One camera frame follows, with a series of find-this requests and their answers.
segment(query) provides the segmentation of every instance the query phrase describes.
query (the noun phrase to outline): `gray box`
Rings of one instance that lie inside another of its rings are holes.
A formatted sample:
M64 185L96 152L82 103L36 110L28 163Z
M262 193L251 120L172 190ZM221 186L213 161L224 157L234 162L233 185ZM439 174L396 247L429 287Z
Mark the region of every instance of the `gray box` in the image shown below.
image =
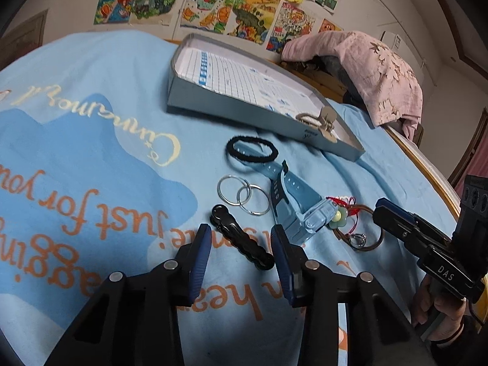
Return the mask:
M235 63L251 67L257 70L259 74L281 82L294 91L299 92L301 96L306 96L318 111L323 106L331 107L329 102L316 89L280 66L199 34L190 34L185 37L171 60L168 106L227 118L265 129L299 142L310 144L320 150L333 153L350 161L356 161L364 153L364 148L359 140L339 116L333 122L334 134L337 138L337 143L334 143L324 138L316 128L303 124L291 116L271 111L243 99L225 95L185 78L182 75L184 71L182 67L184 63L182 61L187 48L196 48L197 50L219 55Z

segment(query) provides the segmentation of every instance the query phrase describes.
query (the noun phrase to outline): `blue bed sheet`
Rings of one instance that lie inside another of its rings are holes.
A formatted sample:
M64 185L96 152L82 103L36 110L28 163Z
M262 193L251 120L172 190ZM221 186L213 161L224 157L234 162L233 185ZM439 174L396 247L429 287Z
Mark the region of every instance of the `blue bed sheet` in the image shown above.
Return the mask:
M0 73L0 328L26 366L43 365L108 274L144 273L189 243L221 203L222 176L269 188L264 176L226 158L237 134L272 141L279 161L323 196L355 196L370 207L386 196L446 233L455 227L424 176L354 107L331 102L365 148L357 162L262 130L166 113L175 48L138 31L74 34ZM229 197L238 188L223 186ZM256 194L249 206L260 210L265 201ZM230 211L269 246L272 213ZM377 237L379 229L361 215L356 232ZM394 237L359 253L328 231L304 250L338 273L370 271L408 315L422 275ZM185 362L295 365L303 318L282 296L276 269L258 271L216 233L201 295L179 310ZM345 365L343 312L340 324Z

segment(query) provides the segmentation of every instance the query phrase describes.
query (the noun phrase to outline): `white wall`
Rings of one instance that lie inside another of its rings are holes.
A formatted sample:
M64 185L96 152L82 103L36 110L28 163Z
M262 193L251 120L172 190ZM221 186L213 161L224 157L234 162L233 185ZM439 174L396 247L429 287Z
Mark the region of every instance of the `white wall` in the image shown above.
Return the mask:
M424 104L420 150L446 178L468 147L484 107L488 95L444 65L434 93Z
M44 33L45 43L80 31L133 28L164 39L176 40L181 40L189 32L188 29L180 29L179 15L174 15L171 26L131 26L129 24L94 26L93 18L97 2L98 0L28 0L15 16L7 32L44 9L49 9ZM428 66L424 70L425 80L422 88L425 99L428 99L433 90L433 84L437 80L442 62L425 23L410 0L341 0L334 14L330 14L311 1L304 1L302 7L312 11L318 18L318 26L314 28L314 32L318 31L321 20L327 18L345 30L361 30L375 38L380 38L382 32L386 30L399 34L413 51L419 63L422 59L427 62ZM266 51L267 42L258 46L249 41L230 36L203 31L202 33L267 59L275 61L280 59L278 54Z

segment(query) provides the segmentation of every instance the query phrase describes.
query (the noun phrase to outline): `box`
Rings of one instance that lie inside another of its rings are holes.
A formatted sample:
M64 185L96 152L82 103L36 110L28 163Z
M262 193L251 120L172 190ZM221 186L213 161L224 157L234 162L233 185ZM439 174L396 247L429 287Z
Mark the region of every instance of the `box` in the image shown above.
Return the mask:
M168 106L227 118L310 144L350 161L364 148L339 116L332 142L297 113L317 117L329 102L285 69L199 34L188 35L171 60Z

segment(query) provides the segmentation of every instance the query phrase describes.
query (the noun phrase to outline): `flower charm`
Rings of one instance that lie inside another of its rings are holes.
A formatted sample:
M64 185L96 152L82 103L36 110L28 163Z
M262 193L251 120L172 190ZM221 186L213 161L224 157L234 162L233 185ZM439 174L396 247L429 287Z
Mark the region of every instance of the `flower charm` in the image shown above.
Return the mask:
M329 221L329 228L331 230L339 227L344 227L346 225L347 219L347 209L343 206L339 206L339 210L336 212L335 216Z

